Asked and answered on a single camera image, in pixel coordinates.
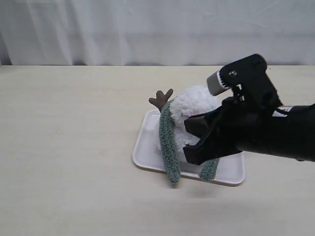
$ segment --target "brown antler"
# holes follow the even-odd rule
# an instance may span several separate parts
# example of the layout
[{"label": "brown antler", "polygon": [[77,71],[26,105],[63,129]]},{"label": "brown antler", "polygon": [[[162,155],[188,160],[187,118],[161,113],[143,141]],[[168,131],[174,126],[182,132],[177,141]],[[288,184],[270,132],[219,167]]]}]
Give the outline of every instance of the brown antler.
[{"label": "brown antler", "polygon": [[167,103],[168,99],[172,96],[173,89],[169,89],[166,94],[164,94],[161,90],[157,91],[156,98],[150,97],[149,102],[156,106],[158,110],[161,112],[162,108]]}]

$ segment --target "metal screw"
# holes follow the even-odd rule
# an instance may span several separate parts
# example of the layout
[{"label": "metal screw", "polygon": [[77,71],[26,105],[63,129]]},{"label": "metal screw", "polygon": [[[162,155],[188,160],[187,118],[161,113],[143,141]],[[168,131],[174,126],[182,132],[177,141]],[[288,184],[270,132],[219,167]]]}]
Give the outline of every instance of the metal screw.
[{"label": "metal screw", "polygon": [[230,71],[228,75],[235,77],[237,75],[237,72],[236,71]]}]

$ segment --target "green plush limb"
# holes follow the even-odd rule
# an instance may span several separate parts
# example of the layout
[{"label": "green plush limb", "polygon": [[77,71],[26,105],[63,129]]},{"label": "green plush limb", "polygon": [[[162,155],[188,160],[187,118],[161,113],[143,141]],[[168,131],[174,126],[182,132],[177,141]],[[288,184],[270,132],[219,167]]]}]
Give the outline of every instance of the green plush limb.
[{"label": "green plush limb", "polygon": [[180,162],[176,153],[176,142],[174,135],[175,123],[169,110],[172,100],[167,102],[161,111],[159,120],[159,140],[163,163],[170,181],[173,184],[179,182],[181,178]]},{"label": "green plush limb", "polygon": [[206,165],[202,168],[201,172],[199,173],[199,177],[203,181],[211,181],[216,177],[219,160],[220,159],[217,158],[206,162]]}]

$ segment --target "white fluffy fur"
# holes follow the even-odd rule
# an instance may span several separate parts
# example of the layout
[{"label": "white fluffy fur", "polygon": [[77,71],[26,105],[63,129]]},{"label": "white fluffy fur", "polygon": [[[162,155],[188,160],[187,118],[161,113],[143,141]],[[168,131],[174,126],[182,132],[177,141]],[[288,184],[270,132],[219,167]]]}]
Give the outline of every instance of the white fluffy fur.
[{"label": "white fluffy fur", "polygon": [[[187,144],[195,145],[199,141],[196,136],[186,132],[184,120],[193,115],[212,111],[219,106],[219,100],[210,95],[206,86],[191,86],[174,98],[170,106],[170,112],[172,113],[172,118],[176,125],[174,133],[180,162],[187,162],[183,147]],[[155,136],[157,139],[157,147],[160,150],[158,126],[159,122],[155,126]]]}]

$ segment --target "table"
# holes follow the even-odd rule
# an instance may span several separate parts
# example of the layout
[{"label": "table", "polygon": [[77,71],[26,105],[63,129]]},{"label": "table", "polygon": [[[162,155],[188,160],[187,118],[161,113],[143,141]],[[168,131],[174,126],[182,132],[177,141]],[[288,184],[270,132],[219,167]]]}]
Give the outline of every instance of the table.
[{"label": "table", "polygon": [[[242,185],[178,189],[133,164],[148,98],[219,68],[1,66],[0,235],[314,234],[313,163],[246,153]],[[315,102],[315,66],[268,75],[285,105]]]}]

